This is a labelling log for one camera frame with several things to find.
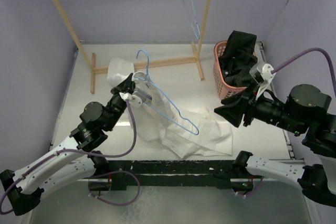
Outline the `black striped shirt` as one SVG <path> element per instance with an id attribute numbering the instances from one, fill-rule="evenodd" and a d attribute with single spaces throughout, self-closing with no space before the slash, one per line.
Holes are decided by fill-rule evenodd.
<path id="1" fill-rule="evenodd" d="M 254 82 L 250 69 L 257 64 L 254 55 L 257 36 L 242 31 L 233 31 L 224 52 L 219 56 L 219 66 L 226 84 L 232 87 L 247 87 Z"/>

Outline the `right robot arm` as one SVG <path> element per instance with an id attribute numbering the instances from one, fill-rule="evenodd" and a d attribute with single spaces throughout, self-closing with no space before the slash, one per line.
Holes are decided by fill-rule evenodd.
<path id="1" fill-rule="evenodd" d="M 232 126 L 247 127 L 253 120 L 304 135 L 302 144 L 316 154 L 320 164 L 289 165 L 240 151 L 234 160 L 238 177 L 268 177 L 299 188 L 308 199 L 335 207 L 335 115 L 328 113 L 331 97 L 310 84 L 294 86 L 286 102 L 270 90 L 258 97 L 253 87 L 221 101 L 214 109 Z"/>

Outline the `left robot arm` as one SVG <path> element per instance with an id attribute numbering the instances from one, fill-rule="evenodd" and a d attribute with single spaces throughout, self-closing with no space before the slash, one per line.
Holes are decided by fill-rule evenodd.
<path id="1" fill-rule="evenodd" d="M 5 190 L 1 201 L 8 199 L 12 206 L 11 210 L 1 211 L 1 215 L 14 213 L 21 216 L 33 210 L 46 194 L 46 187 L 55 185 L 53 175 L 72 161 L 83 155 L 103 157 L 93 150 L 108 138 L 106 132 L 113 130 L 129 107 L 122 95 L 133 93 L 135 83 L 132 78 L 131 73 L 111 89 L 112 97 L 106 105 L 88 103 L 79 116 L 80 124 L 54 149 L 21 169 L 1 172 L 1 183 Z"/>

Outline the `white shirt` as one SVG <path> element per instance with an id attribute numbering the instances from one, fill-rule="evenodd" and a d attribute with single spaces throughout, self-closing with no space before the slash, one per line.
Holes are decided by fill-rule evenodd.
<path id="1" fill-rule="evenodd" d="M 128 116 L 134 118 L 140 139 L 159 141 L 180 158 L 232 155 L 233 133 L 227 122 L 214 120 L 206 111 L 180 110 L 153 82 L 149 73 L 136 71 L 132 62 L 112 58 L 107 82 L 115 87 L 131 73 L 142 98 L 127 96 L 131 106 Z"/>

